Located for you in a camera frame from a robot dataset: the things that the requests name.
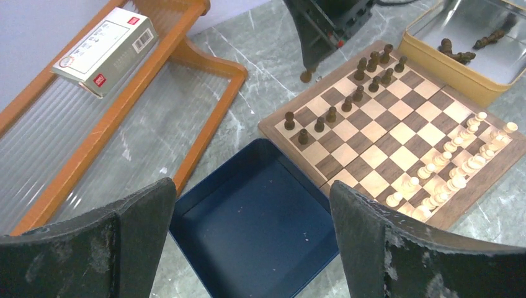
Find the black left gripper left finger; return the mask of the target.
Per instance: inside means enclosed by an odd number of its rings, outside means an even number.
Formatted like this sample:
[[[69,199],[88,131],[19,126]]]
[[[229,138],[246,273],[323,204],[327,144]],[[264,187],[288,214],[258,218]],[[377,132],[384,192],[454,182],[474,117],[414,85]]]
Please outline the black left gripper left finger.
[[[123,199],[1,237],[2,297],[149,297],[176,201],[162,178]]]

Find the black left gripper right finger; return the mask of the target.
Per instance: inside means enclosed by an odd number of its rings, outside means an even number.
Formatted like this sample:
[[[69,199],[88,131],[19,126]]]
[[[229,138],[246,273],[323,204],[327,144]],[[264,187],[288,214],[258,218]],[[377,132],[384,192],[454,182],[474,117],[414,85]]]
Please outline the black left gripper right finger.
[[[351,297],[524,297],[525,249],[431,227],[341,181],[329,192]]]

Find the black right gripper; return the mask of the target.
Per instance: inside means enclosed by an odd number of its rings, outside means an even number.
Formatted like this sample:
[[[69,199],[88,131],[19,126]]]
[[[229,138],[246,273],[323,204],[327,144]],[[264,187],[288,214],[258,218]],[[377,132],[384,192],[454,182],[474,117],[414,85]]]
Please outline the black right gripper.
[[[300,39],[303,65],[315,70],[371,18],[373,0],[284,0]]]

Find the dark pawn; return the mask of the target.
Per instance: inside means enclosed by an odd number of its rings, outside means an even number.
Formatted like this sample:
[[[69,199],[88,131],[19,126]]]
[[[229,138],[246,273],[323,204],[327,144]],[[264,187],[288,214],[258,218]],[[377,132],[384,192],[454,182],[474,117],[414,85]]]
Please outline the dark pawn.
[[[352,95],[352,100],[354,102],[360,102],[363,99],[364,86],[357,86],[356,90]]]

